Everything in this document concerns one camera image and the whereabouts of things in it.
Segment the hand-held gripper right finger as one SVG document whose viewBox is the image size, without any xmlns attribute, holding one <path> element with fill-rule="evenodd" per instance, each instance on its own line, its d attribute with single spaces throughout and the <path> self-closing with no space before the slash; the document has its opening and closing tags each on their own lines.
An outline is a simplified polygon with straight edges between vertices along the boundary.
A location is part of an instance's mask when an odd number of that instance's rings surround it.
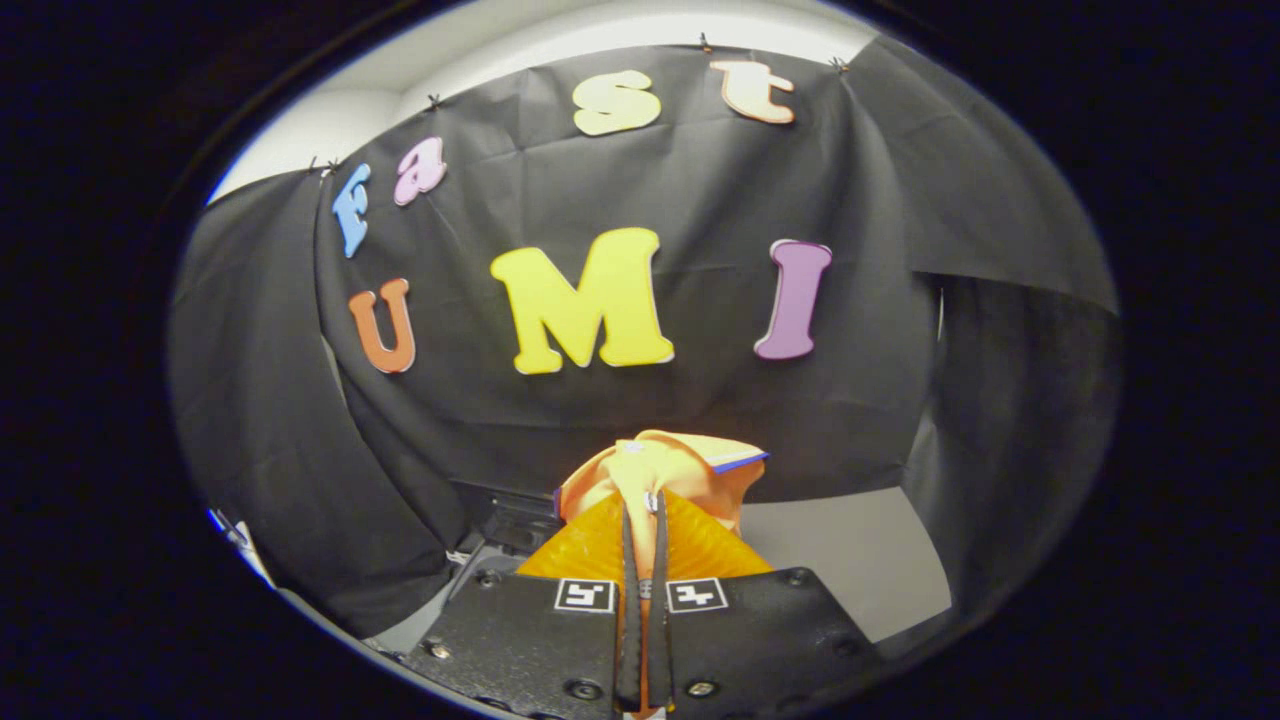
<svg viewBox="0 0 1280 720">
<path fill-rule="evenodd" d="M 649 696 L 673 716 L 801 716 L 884 660 L 809 568 L 774 569 L 666 491 L 648 632 Z"/>
</svg>

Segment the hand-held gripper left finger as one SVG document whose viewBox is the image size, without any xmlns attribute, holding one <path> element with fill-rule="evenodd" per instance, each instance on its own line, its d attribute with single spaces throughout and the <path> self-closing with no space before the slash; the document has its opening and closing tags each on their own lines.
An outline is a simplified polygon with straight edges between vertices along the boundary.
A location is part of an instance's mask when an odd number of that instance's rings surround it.
<svg viewBox="0 0 1280 720">
<path fill-rule="evenodd" d="M 643 602 L 623 498 L 594 503 L 522 562 L 475 562 L 402 662 L 493 716 L 637 710 Z"/>
</svg>

